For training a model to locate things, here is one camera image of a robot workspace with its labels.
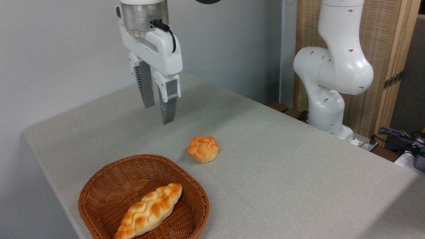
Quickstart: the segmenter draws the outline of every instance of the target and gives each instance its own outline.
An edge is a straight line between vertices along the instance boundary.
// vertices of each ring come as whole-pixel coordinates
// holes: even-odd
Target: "bread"
[[[213,161],[215,157],[217,157],[219,148],[220,146],[216,144],[214,137],[196,136],[190,141],[186,152],[191,155],[195,161],[207,163]]]
[[[128,209],[114,239],[130,239],[158,227],[173,211],[182,190],[180,183],[170,183],[146,194]]]

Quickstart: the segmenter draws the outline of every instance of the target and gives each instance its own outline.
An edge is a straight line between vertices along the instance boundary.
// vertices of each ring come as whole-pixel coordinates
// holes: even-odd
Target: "wicker basket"
[[[100,169],[81,190],[78,211],[93,238],[111,239],[131,205],[172,182],[183,185],[173,212],[157,228],[135,238],[199,238],[210,213],[207,195],[186,171],[158,155],[134,155]]]

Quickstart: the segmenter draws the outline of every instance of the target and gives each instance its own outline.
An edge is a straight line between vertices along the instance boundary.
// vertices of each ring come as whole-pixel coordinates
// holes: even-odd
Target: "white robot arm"
[[[116,7],[124,45],[146,108],[155,104],[152,79],[158,86],[162,120],[174,120],[181,96],[179,73],[183,70],[179,40],[168,24],[166,0],[121,0]]]
[[[305,47],[294,60],[309,99],[309,124],[356,144],[342,125],[344,100],[338,93],[359,95],[373,80],[373,69],[360,47],[364,0],[322,0],[319,34],[328,49]]]

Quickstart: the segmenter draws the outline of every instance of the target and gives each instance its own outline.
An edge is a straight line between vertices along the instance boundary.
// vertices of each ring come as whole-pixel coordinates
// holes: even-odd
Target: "muffin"
[[[219,146],[212,136],[196,136],[190,141],[186,153],[192,156],[197,162],[207,163],[213,161],[215,157],[217,157],[218,148]]]

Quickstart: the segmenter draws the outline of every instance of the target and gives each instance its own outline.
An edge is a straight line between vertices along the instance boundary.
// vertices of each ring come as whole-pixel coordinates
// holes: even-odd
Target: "white wall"
[[[184,70],[259,102],[276,101],[277,2],[169,0]],[[0,0],[0,238],[76,237],[21,134],[135,83],[117,3]]]

